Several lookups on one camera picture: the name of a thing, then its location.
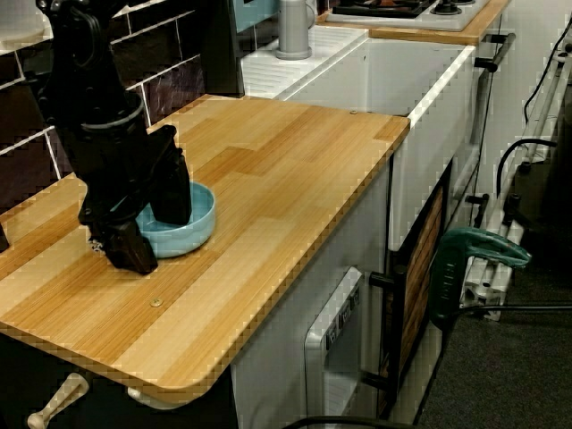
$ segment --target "white countertop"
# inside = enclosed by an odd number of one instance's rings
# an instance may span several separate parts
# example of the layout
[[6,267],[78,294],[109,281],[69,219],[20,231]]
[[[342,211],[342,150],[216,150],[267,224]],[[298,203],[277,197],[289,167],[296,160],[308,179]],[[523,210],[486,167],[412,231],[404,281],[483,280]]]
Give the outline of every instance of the white countertop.
[[309,42],[312,56],[306,60],[279,60],[274,54],[278,40],[242,59],[244,90],[247,96],[277,98],[303,85],[308,79],[335,63],[340,56],[367,38],[366,29],[314,26]]

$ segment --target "gray carpet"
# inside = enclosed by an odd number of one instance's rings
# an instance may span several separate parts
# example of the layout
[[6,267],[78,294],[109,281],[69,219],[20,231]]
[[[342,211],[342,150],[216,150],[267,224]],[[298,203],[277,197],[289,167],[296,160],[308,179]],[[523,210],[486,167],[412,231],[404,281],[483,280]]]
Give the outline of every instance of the gray carpet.
[[[572,242],[572,229],[559,237]],[[516,273],[509,303],[572,302],[572,251],[530,237],[523,245],[534,259]],[[572,428],[572,313],[459,318],[419,425]]]

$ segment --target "cable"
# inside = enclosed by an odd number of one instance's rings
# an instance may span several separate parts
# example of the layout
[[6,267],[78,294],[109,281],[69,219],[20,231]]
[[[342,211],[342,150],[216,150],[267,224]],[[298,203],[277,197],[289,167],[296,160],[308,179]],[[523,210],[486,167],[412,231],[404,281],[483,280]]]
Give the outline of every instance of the cable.
[[504,167],[504,163],[507,162],[507,158],[509,157],[509,155],[512,153],[513,150],[515,150],[517,147],[522,146],[526,143],[535,143],[537,145],[545,145],[548,147],[556,147],[557,146],[556,143],[554,143],[553,141],[542,140],[542,139],[522,139],[522,140],[517,141],[516,143],[513,143],[505,151],[505,153],[502,155],[502,158],[500,159],[500,162],[499,162],[499,167],[497,169],[497,198],[501,194],[502,168]]
[[544,82],[544,78],[546,78],[546,74],[548,74],[548,69],[550,69],[551,67],[551,61],[552,61],[552,57],[554,56],[554,54],[556,53],[556,49],[558,49],[558,45],[560,44],[560,42],[564,39],[564,37],[566,36],[566,34],[568,33],[568,30],[570,29],[570,27],[572,26],[572,13],[570,14],[570,21],[568,21],[568,25],[566,27],[566,29],[564,30],[564,32],[562,33],[562,35],[559,37],[558,41],[556,42],[556,44],[554,45],[554,48],[552,49],[551,52],[551,56],[548,59],[548,62],[546,63],[546,67],[544,68],[544,72],[542,77],[540,78],[540,81],[538,82],[538,85],[536,85],[536,89],[534,90],[533,94],[530,96],[530,98],[528,98],[528,101],[526,101],[525,104],[525,121],[526,123],[528,123],[528,105],[530,105],[530,103],[533,101],[534,97],[536,97],[536,94],[538,93],[538,90],[540,89],[540,86],[543,84]]
[[313,416],[306,417],[298,422],[284,427],[284,429],[300,429],[301,427],[311,425],[354,425],[354,426],[367,426],[376,427],[378,429],[415,429],[412,425],[403,425],[401,423],[392,423],[386,420],[377,420],[374,418],[366,417],[352,417],[352,416]]

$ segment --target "counter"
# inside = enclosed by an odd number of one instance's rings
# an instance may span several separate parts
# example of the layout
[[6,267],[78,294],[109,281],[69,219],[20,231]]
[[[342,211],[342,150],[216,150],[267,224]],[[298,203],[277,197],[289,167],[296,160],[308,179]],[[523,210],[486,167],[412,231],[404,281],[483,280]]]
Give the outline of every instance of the counter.
[[402,29],[395,27],[371,27],[366,25],[326,22],[327,13],[318,17],[319,24],[328,27],[369,29],[370,38],[391,38],[417,42],[447,43],[477,46],[487,29],[509,5],[510,0],[491,0],[462,31],[437,31],[433,29]]
[[12,243],[0,255],[0,332],[177,402],[212,386],[408,119],[205,96],[164,123],[178,128],[193,180],[216,195],[211,239],[147,276],[117,270],[90,250],[76,218],[85,186],[68,176],[0,216]]

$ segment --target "sink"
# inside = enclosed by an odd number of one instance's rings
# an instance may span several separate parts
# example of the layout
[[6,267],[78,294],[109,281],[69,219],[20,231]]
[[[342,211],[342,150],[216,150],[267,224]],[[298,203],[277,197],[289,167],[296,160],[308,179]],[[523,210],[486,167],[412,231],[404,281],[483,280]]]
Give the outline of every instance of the sink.
[[389,249],[399,250],[450,160],[470,138],[475,47],[342,32],[359,29],[314,30],[316,57],[277,63],[271,46],[246,57],[246,93],[409,118],[410,132],[394,155],[391,186]]

